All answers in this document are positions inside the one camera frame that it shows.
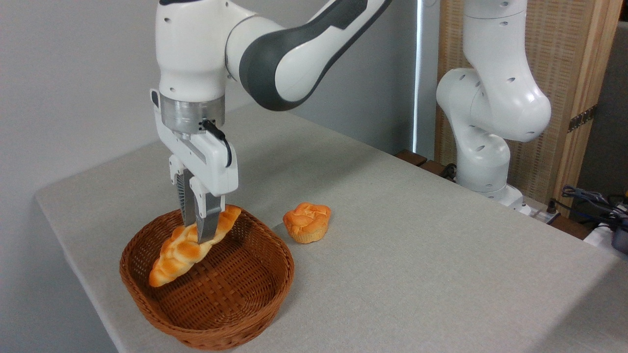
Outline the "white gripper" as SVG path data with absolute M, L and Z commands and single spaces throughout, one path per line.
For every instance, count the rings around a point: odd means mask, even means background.
M 157 90 L 151 90 L 157 133 L 171 151 L 170 178 L 177 188 L 184 226 L 196 222 L 198 243 L 214 238 L 218 217 L 224 211 L 224 195 L 238 188 L 237 156 L 233 147 L 211 132 L 184 134 L 164 125 L 161 110 L 166 107 Z

